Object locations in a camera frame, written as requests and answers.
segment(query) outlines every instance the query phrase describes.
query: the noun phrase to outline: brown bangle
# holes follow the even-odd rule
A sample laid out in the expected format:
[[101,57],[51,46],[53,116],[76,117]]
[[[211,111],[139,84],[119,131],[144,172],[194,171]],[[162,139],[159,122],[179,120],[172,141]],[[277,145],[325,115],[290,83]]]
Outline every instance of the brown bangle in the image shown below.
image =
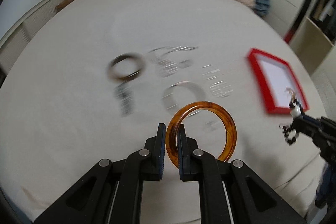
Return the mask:
[[195,102],[181,108],[171,119],[166,132],[166,149],[172,163],[178,168],[179,160],[176,147],[176,134],[182,120],[196,109],[206,109],[215,113],[223,122],[226,129],[226,143],[218,160],[228,161],[235,150],[237,143],[236,125],[231,115],[220,105],[211,102]]
[[[133,59],[138,65],[138,70],[134,73],[131,73],[130,75],[127,75],[127,76],[123,76],[123,75],[119,75],[119,74],[115,73],[115,71],[113,70],[113,67],[117,63],[119,63],[120,61],[123,61],[125,59]],[[123,55],[120,55],[117,58],[113,59],[113,61],[109,64],[108,75],[109,75],[110,78],[112,78],[114,80],[118,80],[118,81],[121,81],[121,82],[128,82],[128,81],[132,81],[135,78],[139,77],[144,67],[145,67],[144,61],[142,60],[140,55],[137,55],[137,54],[123,54]]]

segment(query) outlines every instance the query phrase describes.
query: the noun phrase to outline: white mattress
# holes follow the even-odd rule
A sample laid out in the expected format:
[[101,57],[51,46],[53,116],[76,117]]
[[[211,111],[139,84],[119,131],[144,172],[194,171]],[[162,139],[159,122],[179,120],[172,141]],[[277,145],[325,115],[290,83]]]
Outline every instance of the white mattress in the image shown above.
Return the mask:
[[[193,66],[167,78],[147,60],[130,85],[134,112],[121,117],[117,83],[108,63],[126,52],[145,55],[161,46],[199,46],[171,58]],[[222,105],[235,120],[241,159],[304,214],[323,167],[312,141],[300,136],[289,147],[279,124],[290,116],[266,115],[257,83],[245,58],[251,47],[288,61],[306,94],[309,115],[325,111],[308,73],[288,45],[253,12],[234,0],[76,0],[31,40],[0,89],[0,184],[32,220],[102,158],[126,158],[156,135],[159,122],[172,118],[162,93],[179,81],[200,85],[206,100]],[[218,67],[233,92],[211,95],[202,66]],[[181,106],[192,94],[176,90]],[[221,126],[202,111],[185,120],[188,136],[215,156],[225,143]],[[290,180],[304,165],[295,179]],[[200,217],[197,182],[181,182],[166,155],[161,182],[145,182],[141,223],[179,223]]]

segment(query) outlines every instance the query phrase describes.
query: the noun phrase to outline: red frame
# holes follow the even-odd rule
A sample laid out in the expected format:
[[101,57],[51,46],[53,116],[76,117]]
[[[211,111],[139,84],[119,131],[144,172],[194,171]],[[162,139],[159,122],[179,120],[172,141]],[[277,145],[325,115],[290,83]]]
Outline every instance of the red frame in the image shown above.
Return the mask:
[[304,111],[309,109],[307,100],[305,98],[305,94],[302,91],[302,88],[298,82],[298,80],[295,77],[295,74],[292,70],[292,68],[290,67],[289,63],[287,63],[285,60],[282,60],[268,52],[263,52],[257,48],[252,48],[251,51],[249,52],[247,58],[250,61],[251,64],[251,68],[254,72],[254,75],[256,76],[258,83],[259,83],[259,87],[263,96],[263,100],[264,100],[264,104],[266,106],[266,111],[268,113],[280,113],[280,114],[290,114],[290,108],[284,108],[284,107],[277,107],[275,105],[273,96],[272,96],[272,92],[270,90],[270,87],[267,83],[267,79],[265,78],[263,71],[261,69],[261,67],[259,66],[258,63],[258,58],[257,55],[263,55],[267,58],[273,59],[276,62],[279,62],[283,65],[285,65],[290,73],[291,78],[293,79],[294,84],[297,86],[297,91],[300,92],[300,97],[302,98],[302,102],[301,105],[304,109]]

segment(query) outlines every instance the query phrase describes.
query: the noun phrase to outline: red picture frame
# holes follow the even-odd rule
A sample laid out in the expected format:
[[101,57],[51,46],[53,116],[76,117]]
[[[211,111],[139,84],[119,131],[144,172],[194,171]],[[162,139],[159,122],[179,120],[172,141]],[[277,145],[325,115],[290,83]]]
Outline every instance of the red picture frame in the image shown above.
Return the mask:
[[291,82],[293,83],[294,90],[296,92],[296,97],[298,98],[299,102],[301,103],[304,111],[309,109],[307,100],[305,98],[305,94],[302,91],[302,88],[292,70],[289,63],[285,60],[278,58],[268,52],[261,51],[257,48],[252,48],[251,51],[248,53],[248,60],[250,62],[251,68],[254,72],[254,75],[259,83],[259,88],[262,93],[264,105],[266,107],[266,111],[271,114],[279,113],[279,114],[290,114],[290,108],[288,107],[280,107],[277,106],[274,100],[274,94],[270,83],[268,83],[267,77],[264,75],[264,71],[259,63],[260,58],[267,58],[272,60],[272,63],[278,63],[279,66],[284,67],[287,73],[287,76],[290,78]]

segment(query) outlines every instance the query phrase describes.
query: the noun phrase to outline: silver screw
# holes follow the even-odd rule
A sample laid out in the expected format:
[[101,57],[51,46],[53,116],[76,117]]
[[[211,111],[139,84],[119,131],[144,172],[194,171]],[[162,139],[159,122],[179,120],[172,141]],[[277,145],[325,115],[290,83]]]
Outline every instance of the silver screw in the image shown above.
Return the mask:
[[204,152],[201,149],[195,149],[193,153],[195,156],[202,156]]
[[233,161],[233,166],[234,167],[240,168],[240,167],[243,167],[243,165],[244,165],[244,163],[241,160],[234,160]]
[[148,156],[149,155],[149,150],[148,149],[141,149],[140,151],[139,151],[139,154],[141,155],[141,156]]
[[110,161],[109,161],[108,159],[102,159],[102,160],[99,161],[99,165],[100,165],[101,167],[106,167],[106,166],[108,166],[109,164],[110,164]]

